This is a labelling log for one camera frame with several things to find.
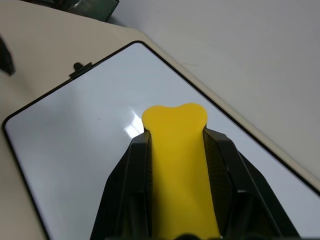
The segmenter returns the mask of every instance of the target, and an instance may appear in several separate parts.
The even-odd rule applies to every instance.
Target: yellow bone-shaped object
[[[219,238],[203,129],[207,112],[198,104],[153,106],[142,115],[152,145],[152,236],[195,234]]]

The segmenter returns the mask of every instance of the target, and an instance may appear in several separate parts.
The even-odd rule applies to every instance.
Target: whiteboard
[[[136,42],[4,126],[49,237],[88,240],[109,174],[131,139],[144,131],[142,113],[154,105],[185,103],[201,104],[207,127],[232,139],[264,175],[302,237],[320,236],[319,196]]]

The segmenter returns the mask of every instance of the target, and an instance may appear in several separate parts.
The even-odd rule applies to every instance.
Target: black clip
[[[69,77],[71,79],[76,79],[77,77],[79,77],[80,75],[86,73],[87,71],[89,71],[92,68],[92,63],[88,63],[87,65],[83,65],[80,62],[76,62],[75,64],[73,64],[73,69],[74,72],[71,73],[69,75]]]

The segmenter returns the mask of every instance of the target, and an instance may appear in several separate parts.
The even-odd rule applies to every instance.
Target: white wall
[[[319,0],[120,0],[164,51],[320,179]]]

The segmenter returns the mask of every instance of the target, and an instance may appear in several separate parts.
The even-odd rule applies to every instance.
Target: beige table
[[[143,33],[22,1],[0,2],[0,33],[16,74],[0,73],[0,122],[68,79],[73,64],[95,63],[141,40],[189,78],[284,161],[320,189],[320,184],[245,119],[152,43]],[[3,133],[0,134],[0,238],[43,239],[41,225]]]

